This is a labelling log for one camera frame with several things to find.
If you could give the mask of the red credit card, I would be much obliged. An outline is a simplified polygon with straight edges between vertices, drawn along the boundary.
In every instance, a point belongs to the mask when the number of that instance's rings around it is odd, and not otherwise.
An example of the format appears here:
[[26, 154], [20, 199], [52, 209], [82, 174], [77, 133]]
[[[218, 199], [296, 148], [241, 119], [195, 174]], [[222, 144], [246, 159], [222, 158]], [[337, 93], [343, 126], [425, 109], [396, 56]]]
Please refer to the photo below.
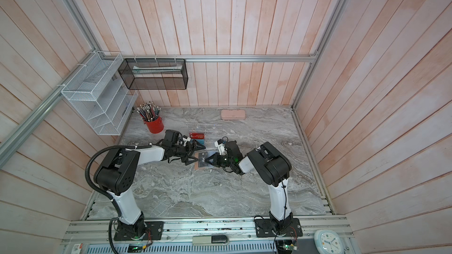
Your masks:
[[204, 133], [199, 133], [199, 132], [190, 132], [189, 136], [191, 139], [199, 139], [199, 140], [205, 139]]

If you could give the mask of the dark grey credit card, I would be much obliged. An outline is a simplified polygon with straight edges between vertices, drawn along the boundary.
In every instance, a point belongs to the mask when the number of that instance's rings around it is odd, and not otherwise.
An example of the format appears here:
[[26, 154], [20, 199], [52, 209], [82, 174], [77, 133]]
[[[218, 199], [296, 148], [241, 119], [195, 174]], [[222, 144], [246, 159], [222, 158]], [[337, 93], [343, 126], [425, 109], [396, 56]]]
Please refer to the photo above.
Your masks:
[[209, 164], [206, 163], [206, 152], [199, 152], [198, 153], [198, 158], [199, 158], [199, 162], [198, 162], [198, 167], [199, 168], [209, 168]]

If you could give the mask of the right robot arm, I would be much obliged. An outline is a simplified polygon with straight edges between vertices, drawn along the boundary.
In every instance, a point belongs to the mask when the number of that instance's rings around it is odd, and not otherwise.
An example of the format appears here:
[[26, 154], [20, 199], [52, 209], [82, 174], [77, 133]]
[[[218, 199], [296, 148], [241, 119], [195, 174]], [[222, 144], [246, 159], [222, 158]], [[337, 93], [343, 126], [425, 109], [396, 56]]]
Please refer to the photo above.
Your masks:
[[268, 185], [270, 195], [269, 218], [255, 221], [258, 237], [283, 236], [293, 223], [293, 213], [288, 202], [288, 179], [292, 165], [271, 143], [265, 142], [243, 155], [236, 141], [217, 141], [218, 152], [205, 162], [229, 173], [244, 175], [256, 170]]

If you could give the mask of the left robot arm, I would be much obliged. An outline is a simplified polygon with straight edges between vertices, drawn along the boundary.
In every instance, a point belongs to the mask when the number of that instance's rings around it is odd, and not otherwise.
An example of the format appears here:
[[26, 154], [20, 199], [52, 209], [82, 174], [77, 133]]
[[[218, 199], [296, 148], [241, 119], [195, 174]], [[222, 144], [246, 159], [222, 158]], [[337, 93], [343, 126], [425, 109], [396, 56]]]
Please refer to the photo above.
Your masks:
[[118, 214], [118, 237], [139, 240], [149, 229], [131, 190], [138, 166], [173, 160], [189, 165], [198, 161], [194, 153], [205, 148], [197, 140], [168, 129], [157, 143], [114, 145], [91, 157], [85, 168], [85, 179], [93, 190], [113, 204]]

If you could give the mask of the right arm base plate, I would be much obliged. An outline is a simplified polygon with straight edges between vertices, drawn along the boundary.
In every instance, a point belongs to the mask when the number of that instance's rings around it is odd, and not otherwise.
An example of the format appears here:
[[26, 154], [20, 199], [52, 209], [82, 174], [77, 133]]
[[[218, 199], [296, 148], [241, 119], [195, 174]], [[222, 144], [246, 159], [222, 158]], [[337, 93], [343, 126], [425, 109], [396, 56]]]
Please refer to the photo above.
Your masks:
[[264, 219], [261, 216], [256, 216], [254, 219], [255, 232], [258, 238], [270, 237], [292, 237], [299, 238], [303, 236], [301, 223], [299, 219], [289, 216], [283, 221], [278, 221], [274, 218]]

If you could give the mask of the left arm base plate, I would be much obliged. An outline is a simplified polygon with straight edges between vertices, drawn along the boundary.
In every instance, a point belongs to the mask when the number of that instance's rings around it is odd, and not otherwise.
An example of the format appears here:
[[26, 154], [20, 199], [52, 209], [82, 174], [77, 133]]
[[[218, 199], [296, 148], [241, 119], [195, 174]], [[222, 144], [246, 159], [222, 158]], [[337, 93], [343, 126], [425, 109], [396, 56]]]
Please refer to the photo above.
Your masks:
[[134, 225], [118, 222], [115, 231], [115, 241], [159, 241], [164, 229], [163, 221], [137, 221]]

